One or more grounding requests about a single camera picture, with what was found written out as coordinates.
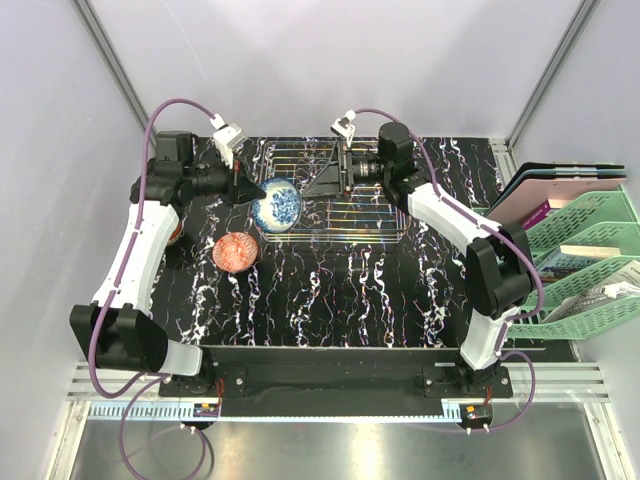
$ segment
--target black marble tabletop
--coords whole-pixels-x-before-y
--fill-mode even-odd
[[[303,187],[326,161],[329,149],[319,147],[326,143],[252,138],[240,157],[257,181],[287,176],[286,165],[296,157],[298,166],[311,166],[306,177],[294,179]],[[440,184],[462,203],[486,207],[498,196],[501,180],[487,139],[428,138],[425,145]],[[426,169],[417,150],[415,156]],[[395,221],[395,210],[374,193],[367,201],[387,216],[361,220],[360,226],[383,232],[384,222]],[[305,204],[301,227],[322,228],[326,210],[321,202]],[[229,209],[220,199],[196,199],[183,235],[167,247],[158,271],[154,320],[170,338],[200,345],[458,346],[470,315],[463,256],[433,228],[403,221],[392,224],[400,229],[399,241],[385,236],[386,243],[376,235],[349,243],[327,236],[316,242],[268,241],[253,224],[250,206]],[[258,240],[261,257],[249,270],[228,274],[215,266],[211,253],[217,239],[234,231]]]

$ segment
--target white wall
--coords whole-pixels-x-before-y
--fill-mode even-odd
[[[68,0],[0,12],[0,476],[42,478],[89,302],[124,231],[141,132]]]
[[[578,3],[92,0],[147,110],[186,96],[250,135],[331,135],[377,107],[421,134],[485,137],[509,134]],[[185,111],[158,126],[209,131]]]
[[[627,188],[640,207],[640,2],[601,3],[531,126],[516,147],[520,163],[621,162]],[[600,363],[627,448],[640,473],[638,365],[640,319],[582,345]]]

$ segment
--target black base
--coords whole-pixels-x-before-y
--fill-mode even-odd
[[[419,384],[424,387],[427,398],[486,398],[488,387],[491,387],[492,398],[511,398],[511,378],[506,367],[498,367],[495,375],[485,382],[474,385],[465,392],[459,386],[451,383],[449,371],[453,367],[428,366],[422,368],[422,375],[418,377]]]
[[[426,391],[423,373],[442,378],[457,349],[299,349],[207,347],[225,384],[225,417],[327,417],[441,415],[441,398],[485,398],[484,388],[470,395],[447,386]],[[528,351],[533,361],[571,361],[567,353]],[[243,379],[238,385],[237,378]],[[492,397],[512,396],[507,369],[499,367],[490,384]],[[197,396],[201,391],[162,385],[163,397]],[[215,387],[206,395],[215,396]]]

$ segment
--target ruler scale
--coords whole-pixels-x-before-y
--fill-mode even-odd
[[[92,402],[89,409],[89,420],[120,420],[127,401]],[[442,415],[414,415],[395,417],[225,417],[217,415],[216,402],[209,402],[207,407],[195,402],[137,402],[129,411],[127,421],[160,421],[160,422],[282,422],[282,423],[460,423],[460,405],[443,403]]]

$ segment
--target pink folder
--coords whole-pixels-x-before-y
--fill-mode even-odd
[[[614,190],[622,181],[620,178],[529,178],[511,192],[487,218],[503,225],[520,223],[532,211],[549,198],[575,200],[583,193],[594,190]]]

